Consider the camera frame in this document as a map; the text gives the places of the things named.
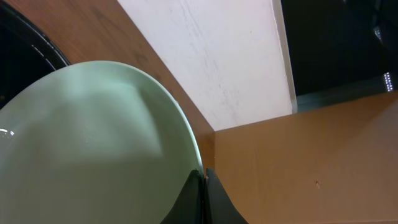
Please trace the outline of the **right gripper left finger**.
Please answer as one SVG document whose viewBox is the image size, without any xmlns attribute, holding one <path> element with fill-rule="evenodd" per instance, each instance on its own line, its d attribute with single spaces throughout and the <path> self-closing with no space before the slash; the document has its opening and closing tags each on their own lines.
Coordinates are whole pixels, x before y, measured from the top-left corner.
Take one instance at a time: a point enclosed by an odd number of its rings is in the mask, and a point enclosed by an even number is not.
<svg viewBox="0 0 398 224">
<path fill-rule="evenodd" d="M 192 170 L 161 224 L 202 224 L 202 218 L 203 179 L 198 170 Z"/>
</svg>

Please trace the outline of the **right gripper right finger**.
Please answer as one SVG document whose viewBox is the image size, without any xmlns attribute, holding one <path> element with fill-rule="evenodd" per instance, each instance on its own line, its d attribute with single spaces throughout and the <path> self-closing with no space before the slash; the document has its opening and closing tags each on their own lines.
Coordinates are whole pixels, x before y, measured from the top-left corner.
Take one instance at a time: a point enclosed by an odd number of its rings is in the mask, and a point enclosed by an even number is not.
<svg viewBox="0 0 398 224">
<path fill-rule="evenodd" d="M 248 224 L 233 205 L 213 169 L 206 170 L 204 223 Z"/>
</svg>

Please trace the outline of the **light blue plate top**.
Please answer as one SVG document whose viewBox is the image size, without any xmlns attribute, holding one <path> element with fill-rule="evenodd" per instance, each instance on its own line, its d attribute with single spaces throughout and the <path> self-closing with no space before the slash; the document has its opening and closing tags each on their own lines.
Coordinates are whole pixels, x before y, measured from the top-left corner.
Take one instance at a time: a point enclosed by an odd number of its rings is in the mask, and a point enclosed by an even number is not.
<svg viewBox="0 0 398 224">
<path fill-rule="evenodd" d="M 191 171 L 188 119 L 130 65 L 61 68 L 1 109 L 2 223 L 160 223 Z"/>
</svg>

